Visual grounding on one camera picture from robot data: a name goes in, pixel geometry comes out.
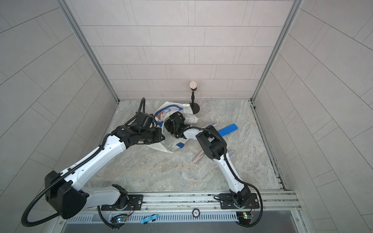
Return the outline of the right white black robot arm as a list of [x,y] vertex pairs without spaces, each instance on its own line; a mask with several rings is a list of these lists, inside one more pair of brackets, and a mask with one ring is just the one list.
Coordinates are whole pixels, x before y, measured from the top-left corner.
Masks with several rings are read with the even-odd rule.
[[248,206],[255,208],[255,204],[250,203],[250,198],[253,196],[249,185],[236,174],[236,170],[228,158],[227,143],[218,131],[212,125],[200,128],[187,125],[184,120],[184,116],[180,112],[176,112],[165,121],[164,126],[175,138],[195,139],[199,142],[205,155],[221,169],[228,182],[232,202],[237,208],[243,209]]

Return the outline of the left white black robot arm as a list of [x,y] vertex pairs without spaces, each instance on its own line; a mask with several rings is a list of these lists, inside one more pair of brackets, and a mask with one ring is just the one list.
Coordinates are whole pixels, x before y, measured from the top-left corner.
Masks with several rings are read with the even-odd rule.
[[118,126],[103,142],[69,168],[45,178],[45,184],[56,185],[47,191],[45,199],[63,218],[69,219],[80,211],[102,205],[123,210],[128,206],[127,191],[118,184],[101,188],[86,188],[88,180],[112,158],[138,143],[149,145],[164,140],[154,115],[139,112],[130,125]]

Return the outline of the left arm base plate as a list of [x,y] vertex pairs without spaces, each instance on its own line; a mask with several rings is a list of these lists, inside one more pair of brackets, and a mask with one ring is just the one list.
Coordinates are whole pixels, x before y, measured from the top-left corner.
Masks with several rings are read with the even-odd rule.
[[141,210],[143,195],[127,195],[114,205],[102,205],[101,211],[137,211]]

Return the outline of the white canvas bag blue handles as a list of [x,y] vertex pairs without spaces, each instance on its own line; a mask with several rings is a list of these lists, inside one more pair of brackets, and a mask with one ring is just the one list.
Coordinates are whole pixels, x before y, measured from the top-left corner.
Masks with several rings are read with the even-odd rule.
[[188,103],[165,102],[154,114],[157,126],[161,128],[165,139],[148,147],[167,153],[174,153],[187,142],[180,132],[188,125],[196,125],[198,118]]

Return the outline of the blue compass case lid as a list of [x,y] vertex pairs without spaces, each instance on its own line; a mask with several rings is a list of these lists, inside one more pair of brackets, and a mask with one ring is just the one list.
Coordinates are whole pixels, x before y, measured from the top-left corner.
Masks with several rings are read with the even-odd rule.
[[220,136],[226,136],[226,135],[233,133],[236,130],[238,130],[238,126],[236,124],[231,124],[229,126],[226,126],[218,130],[218,133],[220,134]]

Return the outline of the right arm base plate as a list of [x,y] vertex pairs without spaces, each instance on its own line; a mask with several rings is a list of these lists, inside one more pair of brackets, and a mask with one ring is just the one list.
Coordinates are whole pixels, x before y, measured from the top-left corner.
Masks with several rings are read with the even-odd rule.
[[239,206],[238,201],[231,193],[220,193],[214,196],[214,199],[220,202],[220,207],[223,210],[226,209],[259,209],[260,203],[256,193],[251,193],[248,200],[243,205]]

